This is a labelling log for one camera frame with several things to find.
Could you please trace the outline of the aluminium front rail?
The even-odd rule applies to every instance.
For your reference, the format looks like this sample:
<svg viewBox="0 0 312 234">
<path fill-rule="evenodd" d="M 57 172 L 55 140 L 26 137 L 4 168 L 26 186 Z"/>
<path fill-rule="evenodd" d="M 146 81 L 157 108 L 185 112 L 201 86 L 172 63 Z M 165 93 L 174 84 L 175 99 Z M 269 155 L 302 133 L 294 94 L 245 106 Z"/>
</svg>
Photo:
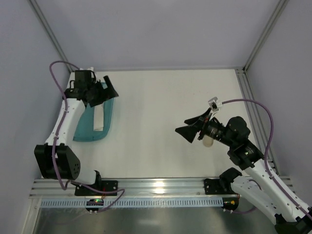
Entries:
<svg viewBox="0 0 312 234">
<path fill-rule="evenodd" d="M 203 177 L 186 178 L 116 178 L 117 187 L 125 190 L 125 196 L 204 196 Z M 30 198 L 73 197 L 75 186 L 63 190 L 56 180 L 36 179 L 30 190 Z"/>
</svg>

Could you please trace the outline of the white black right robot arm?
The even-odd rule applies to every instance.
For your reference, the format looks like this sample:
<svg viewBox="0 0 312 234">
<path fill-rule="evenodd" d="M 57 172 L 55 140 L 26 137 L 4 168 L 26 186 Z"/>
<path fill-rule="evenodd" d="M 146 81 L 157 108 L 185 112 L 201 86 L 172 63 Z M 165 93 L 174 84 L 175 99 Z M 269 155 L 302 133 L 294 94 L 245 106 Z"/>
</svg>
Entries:
<svg viewBox="0 0 312 234">
<path fill-rule="evenodd" d="M 229 147 L 230 160 L 253 179 L 257 186 L 235 168 L 220 175 L 220 184 L 226 191 L 243 195 L 274 224 L 279 234 L 310 234 L 312 208 L 303 202 L 280 179 L 265 161 L 261 151 L 249 140 L 250 130 L 242 117 L 231 118 L 226 125 L 220 123 L 208 109 L 204 114 L 187 119 L 185 126 L 175 132 L 192 143 L 204 137 Z"/>
</svg>

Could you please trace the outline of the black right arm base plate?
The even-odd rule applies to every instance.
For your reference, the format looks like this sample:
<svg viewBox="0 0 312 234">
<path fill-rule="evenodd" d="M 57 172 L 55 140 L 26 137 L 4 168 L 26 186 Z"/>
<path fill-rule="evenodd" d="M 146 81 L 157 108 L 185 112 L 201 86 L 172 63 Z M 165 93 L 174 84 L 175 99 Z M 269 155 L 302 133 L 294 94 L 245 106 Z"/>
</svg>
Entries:
<svg viewBox="0 0 312 234">
<path fill-rule="evenodd" d="M 231 189 L 231 184 L 221 178 L 203 180 L 204 191 L 206 195 L 233 195 L 235 192 Z"/>
</svg>

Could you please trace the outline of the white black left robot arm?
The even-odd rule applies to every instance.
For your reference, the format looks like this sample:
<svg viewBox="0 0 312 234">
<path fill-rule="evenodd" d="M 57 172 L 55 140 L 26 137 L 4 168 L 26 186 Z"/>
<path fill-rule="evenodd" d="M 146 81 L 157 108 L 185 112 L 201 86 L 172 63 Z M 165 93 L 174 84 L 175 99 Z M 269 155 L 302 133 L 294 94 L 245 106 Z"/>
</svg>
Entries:
<svg viewBox="0 0 312 234">
<path fill-rule="evenodd" d="M 91 70 L 76 70 L 69 83 L 66 89 L 59 87 L 62 104 L 58 119 L 46 141 L 35 147 L 34 155 L 43 178 L 94 185 L 99 181 L 99 172 L 82 165 L 72 149 L 74 134 L 87 107 L 117 98 L 118 93 L 108 75 L 99 80 Z"/>
</svg>

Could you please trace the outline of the beige oval cutlery tray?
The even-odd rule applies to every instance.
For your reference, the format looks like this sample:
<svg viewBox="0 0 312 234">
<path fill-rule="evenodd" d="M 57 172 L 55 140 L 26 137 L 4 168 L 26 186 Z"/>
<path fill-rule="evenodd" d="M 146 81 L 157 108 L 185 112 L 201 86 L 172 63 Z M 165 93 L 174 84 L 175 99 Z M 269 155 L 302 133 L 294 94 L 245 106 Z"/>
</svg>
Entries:
<svg viewBox="0 0 312 234">
<path fill-rule="evenodd" d="M 203 138 L 203 145 L 205 147 L 212 147 L 218 133 L 219 124 L 220 122 L 215 117 L 206 124 Z"/>
</svg>

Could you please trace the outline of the aluminium right corner post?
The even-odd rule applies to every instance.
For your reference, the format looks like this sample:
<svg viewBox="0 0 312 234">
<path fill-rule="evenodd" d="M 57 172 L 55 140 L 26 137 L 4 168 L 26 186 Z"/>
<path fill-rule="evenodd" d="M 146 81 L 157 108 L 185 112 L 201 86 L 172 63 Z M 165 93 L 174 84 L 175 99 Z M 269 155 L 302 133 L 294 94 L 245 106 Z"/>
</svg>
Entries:
<svg viewBox="0 0 312 234">
<path fill-rule="evenodd" d="M 251 67 L 253 61 L 255 60 L 256 56 L 260 52 L 261 48 L 265 44 L 266 40 L 268 39 L 270 33 L 274 29 L 278 19 L 282 15 L 283 11 L 285 10 L 289 0 L 279 0 L 276 7 L 274 8 L 272 14 L 270 15 L 264 29 L 262 30 L 255 46 L 253 47 L 246 64 L 243 67 L 243 71 L 246 73 L 248 69 Z"/>
</svg>

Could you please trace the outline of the aluminium corner post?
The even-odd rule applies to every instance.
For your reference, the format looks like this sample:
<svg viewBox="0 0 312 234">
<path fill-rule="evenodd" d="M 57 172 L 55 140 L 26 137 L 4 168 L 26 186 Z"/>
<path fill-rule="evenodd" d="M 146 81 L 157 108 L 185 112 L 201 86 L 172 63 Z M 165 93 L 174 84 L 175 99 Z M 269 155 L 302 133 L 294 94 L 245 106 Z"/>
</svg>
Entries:
<svg viewBox="0 0 312 234">
<path fill-rule="evenodd" d="M 243 71 L 246 73 L 248 69 L 251 67 L 253 61 L 255 60 L 256 56 L 260 52 L 261 48 L 265 44 L 266 40 L 268 39 L 270 33 L 274 29 L 278 19 L 282 15 L 283 11 L 285 10 L 289 0 L 279 0 L 276 7 L 274 8 L 272 14 L 270 15 L 264 29 L 262 30 L 255 46 L 253 47 L 246 64 L 243 67 Z"/>
<path fill-rule="evenodd" d="M 42 25 L 45 33 L 47 34 L 51 44 L 53 45 L 55 51 L 57 52 L 59 58 L 62 59 L 63 61 L 68 62 L 69 60 L 66 57 L 57 37 L 55 36 L 51 26 L 49 25 L 49 22 L 46 19 L 43 11 L 41 10 L 38 2 L 36 0 L 28 0 L 27 2 L 29 3 L 30 7 L 32 8 L 35 16 L 38 18 L 40 24 Z"/>
</svg>

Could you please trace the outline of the teal transparent plastic bin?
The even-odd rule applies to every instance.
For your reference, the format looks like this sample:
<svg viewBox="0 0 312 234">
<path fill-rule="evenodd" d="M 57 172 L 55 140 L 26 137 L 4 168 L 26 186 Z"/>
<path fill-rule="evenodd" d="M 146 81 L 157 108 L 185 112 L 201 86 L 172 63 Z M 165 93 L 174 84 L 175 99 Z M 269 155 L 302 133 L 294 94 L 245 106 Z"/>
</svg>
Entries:
<svg viewBox="0 0 312 234">
<path fill-rule="evenodd" d="M 109 78 L 100 81 L 74 81 L 68 98 L 68 139 L 92 142 L 103 139 L 110 128 L 114 98 L 118 97 Z"/>
</svg>

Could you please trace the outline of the aluminium left corner post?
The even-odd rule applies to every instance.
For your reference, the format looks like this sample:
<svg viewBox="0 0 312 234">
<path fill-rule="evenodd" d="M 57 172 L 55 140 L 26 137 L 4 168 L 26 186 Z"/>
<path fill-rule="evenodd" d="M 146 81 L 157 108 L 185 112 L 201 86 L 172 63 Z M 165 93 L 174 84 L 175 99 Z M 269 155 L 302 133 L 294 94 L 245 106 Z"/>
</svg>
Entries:
<svg viewBox="0 0 312 234">
<path fill-rule="evenodd" d="M 45 33 L 47 34 L 51 44 L 53 45 L 55 51 L 57 52 L 59 58 L 62 59 L 63 61 L 68 62 L 69 60 L 66 57 L 57 37 L 55 36 L 51 26 L 49 25 L 49 22 L 46 19 L 43 11 L 41 10 L 38 2 L 36 0 L 28 0 L 27 2 L 29 3 L 30 7 L 32 8 L 35 16 L 38 18 L 40 24 L 42 25 Z"/>
</svg>

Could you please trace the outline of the left black controller board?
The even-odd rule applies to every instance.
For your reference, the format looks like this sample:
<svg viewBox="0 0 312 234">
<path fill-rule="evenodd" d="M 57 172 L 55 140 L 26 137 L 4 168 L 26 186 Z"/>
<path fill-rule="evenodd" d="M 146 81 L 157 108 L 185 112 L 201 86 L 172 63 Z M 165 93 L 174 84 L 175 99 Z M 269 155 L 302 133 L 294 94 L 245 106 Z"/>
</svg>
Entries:
<svg viewBox="0 0 312 234">
<path fill-rule="evenodd" d="M 103 199 L 95 198 L 95 199 L 90 199 L 86 202 L 86 210 L 90 213 L 92 212 L 98 212 L 100 209 L 104 207 L 104 201 Z"/>
</svg>

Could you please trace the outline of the right black controller board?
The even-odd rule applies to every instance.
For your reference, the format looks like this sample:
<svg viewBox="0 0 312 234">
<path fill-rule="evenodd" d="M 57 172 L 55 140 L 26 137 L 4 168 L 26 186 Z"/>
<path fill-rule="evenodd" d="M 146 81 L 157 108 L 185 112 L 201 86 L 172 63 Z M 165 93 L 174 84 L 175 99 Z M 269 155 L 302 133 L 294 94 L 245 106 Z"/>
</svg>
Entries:
<svg viewBox="0 0 312 234">
<path fill-rule="evenodd" d="M 222 201 L 223 205 L 221 208 L 226 211 L 235 211 L 239 206 L 238 197 L 224 197 Z"/>
</svg>

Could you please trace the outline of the black controller board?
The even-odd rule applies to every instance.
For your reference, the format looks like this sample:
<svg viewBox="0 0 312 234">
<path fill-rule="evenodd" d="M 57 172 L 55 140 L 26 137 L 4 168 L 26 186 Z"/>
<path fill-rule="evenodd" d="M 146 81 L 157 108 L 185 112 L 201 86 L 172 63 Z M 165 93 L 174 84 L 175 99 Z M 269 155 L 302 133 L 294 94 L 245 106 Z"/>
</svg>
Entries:
<svg viewBox="0 0 312 234">
<path fill-rule="evenodd" d="M 100 209 L 104 207 L 104 201 L 103 199 L 95 198 L 95 199 L 90 199 L 86 202 L 86 210 L 90 213 L 92 212 L 98 212 Z"/>
<path fill-rule="evenodd" d="M 223 205 L 221 208 L 226 211 L 235 211 L 239 206 L 238 197 L 224 197 L 222 201 Z"/>
</svg>

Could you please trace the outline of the aluminium right side rail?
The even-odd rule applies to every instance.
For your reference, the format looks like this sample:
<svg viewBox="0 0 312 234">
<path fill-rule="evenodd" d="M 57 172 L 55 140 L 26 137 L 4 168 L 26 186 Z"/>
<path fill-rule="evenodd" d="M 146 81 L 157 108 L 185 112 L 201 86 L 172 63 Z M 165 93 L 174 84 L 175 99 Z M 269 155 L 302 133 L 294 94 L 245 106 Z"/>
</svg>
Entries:
<svg viewBox="0 0 312 234">
<path fill-rule="evenodd" d="M 243 69 L 235 69 L 235 73 L 243 98 L 256 100 L 250 82 L 248 80 L 248 76 L 243 71 Z M 264 120 L 267 119 L 269 116 L 263 107 L 253 102 L 245 102 L 245 107 L 247 109 L 248 117 L 251 122 L 256 144 L 259 149 L 263 153 L 265 153 L 265 149 L 267 147 L 270 135 L 270 121 L 269 126 L 266 127 L 264 125 Z"/>
</svg>

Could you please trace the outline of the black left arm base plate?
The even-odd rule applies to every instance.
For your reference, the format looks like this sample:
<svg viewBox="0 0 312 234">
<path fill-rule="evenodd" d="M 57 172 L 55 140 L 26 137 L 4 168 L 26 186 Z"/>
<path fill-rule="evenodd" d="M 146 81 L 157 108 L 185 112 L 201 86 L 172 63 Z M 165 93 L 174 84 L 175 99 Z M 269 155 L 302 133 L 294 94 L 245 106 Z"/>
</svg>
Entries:
<svg viewBox="0 0 312 234">
<path fill-rule="evenodd" d="M 85 186 L 76 186 L 75 188 L 75 196 L 116 196 L 118 189 L 118 181 L 117 180 L 102 180 L 98 181 L 95 184 L 88 185 L 92 189 L 95 189 L 100 192 L 111 192 L 110 194 L 103 194 L 99 192 L 95 192 L 86 188 Z"/>
</svg>

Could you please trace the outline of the aluminium rail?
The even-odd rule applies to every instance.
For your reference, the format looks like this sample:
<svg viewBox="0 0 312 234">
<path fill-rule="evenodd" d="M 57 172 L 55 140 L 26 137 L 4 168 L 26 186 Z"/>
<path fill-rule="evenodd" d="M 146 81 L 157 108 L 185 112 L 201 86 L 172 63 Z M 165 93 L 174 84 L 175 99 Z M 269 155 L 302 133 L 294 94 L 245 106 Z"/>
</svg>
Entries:
<svg viewBox="0 0 312 234">
<path fill-rule="evenodd" d="M 203 177 L 186 178 L 116 178 L 117 187 L 125 190 L 125 196 L 204 196 Z M 63 190 L 56 180 L 36 179 L 30 190 L 30 198 L 73 197 L 75 186 Z"/>
<path fill-rule="evenodd" d="M 250 82 L 248 80 L 248 76 L 243 71 L 243 69 L 235 69 L 235 73 L 243 98 L 256 100 Z M 253 102 L 245 102 L 245 107 L 247 109 L 248 117 L 251 122 L 256 144 L 259 149 L 263 153 L 265 153 L 265 149 L 267 147 L 270 135 L 270 121 L 269 126 L 266 127 L 264 125 L 264 120 L 267 119 L 269 116 L 263 107 Z"/>
</svg>

